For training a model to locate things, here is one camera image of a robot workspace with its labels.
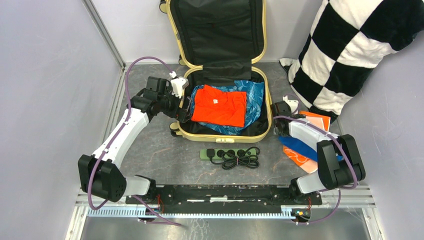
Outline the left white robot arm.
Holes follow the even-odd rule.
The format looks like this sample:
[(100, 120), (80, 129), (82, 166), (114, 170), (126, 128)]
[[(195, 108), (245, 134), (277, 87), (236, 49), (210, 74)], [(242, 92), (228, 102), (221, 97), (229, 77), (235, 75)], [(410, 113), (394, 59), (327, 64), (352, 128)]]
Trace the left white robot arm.
[(146, 87), (130, 99), (123, 117), (105, 140), (91, 155), (83, 154), (78, 160), (81, 189), (90, 196), (110, 202), (122, 197), (137, 195), (145, 204), (157, 198), (154, 181), (144, 176), (125, 177), (120, 171), (122, 161), (136, 137), (163, 113), (178, 121), (188, 116), (180, 107), (189, 81), (184, 77), (172, 80), (150, 76)]

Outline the green power strip with cable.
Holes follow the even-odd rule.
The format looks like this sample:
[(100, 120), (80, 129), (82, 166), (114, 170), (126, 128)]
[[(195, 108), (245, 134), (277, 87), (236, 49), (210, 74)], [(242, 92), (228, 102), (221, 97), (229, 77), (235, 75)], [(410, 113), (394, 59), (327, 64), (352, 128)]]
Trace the green power strip with cable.
[(237, 166), (257, 169), (260, 166), (260, 153), (261, 150), (256, 146), (229, 149), (205, 148), (200, 150), (199, 157), (202, 161), (209, 161), (223, 170), (231, 170)]

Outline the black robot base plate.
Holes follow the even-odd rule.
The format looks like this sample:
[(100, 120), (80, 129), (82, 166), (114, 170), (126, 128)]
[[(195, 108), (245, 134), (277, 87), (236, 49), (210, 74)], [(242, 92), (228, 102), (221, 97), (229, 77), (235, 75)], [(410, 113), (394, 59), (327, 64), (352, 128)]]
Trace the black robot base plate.
[(276, 214), (282, 206), (320, 206), (320, 193), (297, 194), (288, 185), (157, 185), (141, 197), (165, 214)]

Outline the orange white towel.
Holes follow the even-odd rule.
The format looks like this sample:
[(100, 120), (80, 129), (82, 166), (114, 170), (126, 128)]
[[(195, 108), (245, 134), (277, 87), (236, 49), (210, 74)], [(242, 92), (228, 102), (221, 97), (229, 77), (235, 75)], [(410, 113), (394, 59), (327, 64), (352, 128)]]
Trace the orange white towel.
[[(301, 110), (299, 113), (301, 115), (305, 115), (306, 119), (310, 121), (313, 125), (325, 131), (329, 130), (331, 122), (331, 118), (329, 116), (324, 116), (304, 110)], [(318, 163), (313, 161), (312, 159), (305, 157), (284, 145), (282, 147), (282, 151), (288, 156), (289, 159), (291, 159), (298, 167), (300, 167), (306, 173), (311, 174), (318, 170)]]

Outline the orange red t-shirt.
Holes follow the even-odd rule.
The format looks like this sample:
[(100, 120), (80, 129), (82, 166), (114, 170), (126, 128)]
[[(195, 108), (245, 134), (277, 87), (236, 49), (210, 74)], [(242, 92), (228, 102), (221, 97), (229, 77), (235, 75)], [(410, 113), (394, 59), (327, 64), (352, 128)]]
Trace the orange red t-shirt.
[(247, 93), (222, 91), (204, 85), (194, 96), (191, 120), (219, 126), (243, 127), (247, 111)]

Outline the yellow hard-shell suitcase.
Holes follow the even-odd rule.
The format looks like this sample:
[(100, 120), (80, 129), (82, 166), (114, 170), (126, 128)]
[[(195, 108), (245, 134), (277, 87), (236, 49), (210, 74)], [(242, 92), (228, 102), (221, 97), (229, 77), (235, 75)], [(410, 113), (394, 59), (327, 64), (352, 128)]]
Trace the yellow hard-shell suitcase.
[(225, 135), (194, 121), (170, 124), (171, 134), (196, 142), (256, 143), (272, 126), (272, 98), (265, 73), (255, 67), (267, 50), (264, 0), (162, 0), (179, 49), (179, 63), (188, 67), (184, 77), (183, 108), (194, 102), (196, 87), (229, 87), (238, 80), (264, 85), (260, 116), (240, 134)]

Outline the blue cloth garment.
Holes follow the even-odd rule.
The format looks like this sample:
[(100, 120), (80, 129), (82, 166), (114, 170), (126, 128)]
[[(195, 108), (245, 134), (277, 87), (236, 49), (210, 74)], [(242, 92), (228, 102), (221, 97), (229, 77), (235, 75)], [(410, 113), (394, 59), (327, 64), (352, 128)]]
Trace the blue cloth garment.
[(317, 154), (317, 150), (308, 146), (306, 143), (301, 140), (291, 137), (291, 136), (279, 136), (278, 140), (289, 149), (297, 152), (298, 154), (310, 158), (315, 162), (319, 162), (319, 157)]

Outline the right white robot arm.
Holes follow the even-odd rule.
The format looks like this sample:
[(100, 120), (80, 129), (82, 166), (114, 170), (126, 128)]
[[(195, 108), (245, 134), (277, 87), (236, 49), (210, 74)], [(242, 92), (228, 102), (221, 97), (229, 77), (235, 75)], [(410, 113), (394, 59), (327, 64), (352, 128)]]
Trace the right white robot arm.
[(317, 163), (313, 172), (290, 183), (289, 199), (302, 204), (309, 194), (338, 188), (354, 189), (366, 177), (354, 137), (326, 131), (303, 114), (293, 114), (286, 101), (271, 105), (274, 130), (283, 146)]

